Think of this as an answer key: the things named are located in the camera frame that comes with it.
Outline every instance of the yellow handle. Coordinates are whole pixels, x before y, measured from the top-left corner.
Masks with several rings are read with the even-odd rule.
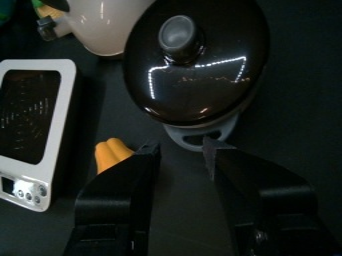
[[[95,159],[97,174],[121,162],[133,154],[133,151],[124,145],[120,139],[111,138],[100,142],[95,147]]]

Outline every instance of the yellow object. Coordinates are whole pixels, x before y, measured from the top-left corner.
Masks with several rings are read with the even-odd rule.
[[[58,18],[64,15],[64,12],[60,10],[56,10],[54,8],[49,7],[48,5],[42,5],[36,8],[36,13],[40,18],[50,16],[52,19]]]
[[[133,151],[124,145],[120,139],[111,138],[100,142],[95,147],[95,159],[97,174],[121,162],[133,154]]]

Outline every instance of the rice cooker lid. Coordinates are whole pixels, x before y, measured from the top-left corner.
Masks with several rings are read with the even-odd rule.
[[[131,97],[160,122],[193,126],[246,99],[268,51],[263,13],[250,0],[157,0],[125,45]]]

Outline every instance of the lid knob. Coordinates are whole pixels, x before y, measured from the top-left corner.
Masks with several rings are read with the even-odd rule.
[[[159,45],[165,59],[173,64],[191,62],[203,48],[201,35],[192,19],[184,15],[171,17],[159,30]]]

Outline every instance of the digital display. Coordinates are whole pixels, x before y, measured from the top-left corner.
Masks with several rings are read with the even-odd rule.
[[[41,161],[58,87],[57,71],[5,73],[0,90],[0,155],[29,164]]]
[[[6,194],[13,195],[13,190],[14,190],[14,182],[5,177],[1,177],[1,185],[2,185],[2,191]]]

